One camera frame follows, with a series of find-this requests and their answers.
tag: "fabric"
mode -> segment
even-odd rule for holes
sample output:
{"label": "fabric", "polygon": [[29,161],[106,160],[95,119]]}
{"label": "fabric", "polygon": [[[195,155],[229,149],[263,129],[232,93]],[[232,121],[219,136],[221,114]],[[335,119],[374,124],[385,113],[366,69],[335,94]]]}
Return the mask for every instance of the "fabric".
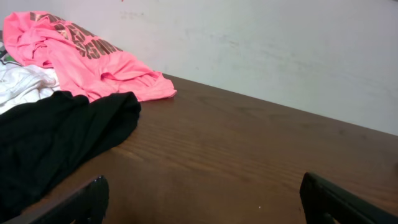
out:
{"label": "fabric", "polygon": [[47,12],[16,12],[3,24],[4,45],[23,65],[54,68],[62,90],[90,101],[133,91],[139,101],[174,96],[170,80],[133,55]]}
{"label": "fabric", "polygon": [[5,61],[11,61],[11,62],[16,62],[7,52],[6,48],[4,47],[4,44],[2,42],[2,39],[0,40],[0,60],[3,62]]}
{"label": "fabric", "polygon": [[0,223],[17,216],[85,161],[122,143],[140,104],[115,93],[89,104],[57,91],[0,115]]}
{"label": "fabric", "polygon": [[0,59],[0,114],[16,105],[49,97],[59,89],[54,69],[22,67]]}

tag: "pink shirt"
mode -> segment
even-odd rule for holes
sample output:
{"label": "pink shirt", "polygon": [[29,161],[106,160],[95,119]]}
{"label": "pink shirt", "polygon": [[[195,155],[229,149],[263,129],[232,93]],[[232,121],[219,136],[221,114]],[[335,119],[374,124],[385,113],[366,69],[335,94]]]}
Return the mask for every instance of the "pink shirt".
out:
{"label": "pink shirt", "polygon": [[171,97],[173,83],[80,26],[47,12],[15,12],[4,20],[9,54],[23,65],[54,68],[62,90],[90,101],[132,91],[139,101]]}

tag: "table surface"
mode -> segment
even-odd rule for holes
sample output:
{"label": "table surface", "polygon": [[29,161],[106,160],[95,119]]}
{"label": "table surface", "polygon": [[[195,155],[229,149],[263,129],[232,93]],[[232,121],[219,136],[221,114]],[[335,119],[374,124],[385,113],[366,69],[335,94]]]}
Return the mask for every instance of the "table surface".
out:
{"label": "table surface", "polygon": [[313,171],[398,215],[397,136],[167,78],[174,98],[144,102],[126,141],[35,206],[105,175],[104,223],[305,223]]}

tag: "white shirt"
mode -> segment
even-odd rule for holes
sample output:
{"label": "white shirt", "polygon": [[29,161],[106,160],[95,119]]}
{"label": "white shirt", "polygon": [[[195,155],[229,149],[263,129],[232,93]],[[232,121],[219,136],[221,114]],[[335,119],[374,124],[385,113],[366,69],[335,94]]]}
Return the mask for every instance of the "white shirt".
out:
{"label": "white shirt", "polygon": [[0,114],[23,103],[33,103],[60,90],[55,70],[20,66],[0,60]]}

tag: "wall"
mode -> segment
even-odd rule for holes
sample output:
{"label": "wall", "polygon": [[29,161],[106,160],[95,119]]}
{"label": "wall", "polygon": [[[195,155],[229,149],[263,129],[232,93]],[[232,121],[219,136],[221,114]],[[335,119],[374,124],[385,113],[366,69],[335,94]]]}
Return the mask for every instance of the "wall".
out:
{"label": "wall", "polygon": [[3,0],[0,19],[32,10],[155,70],[398,134],[398,2]]}

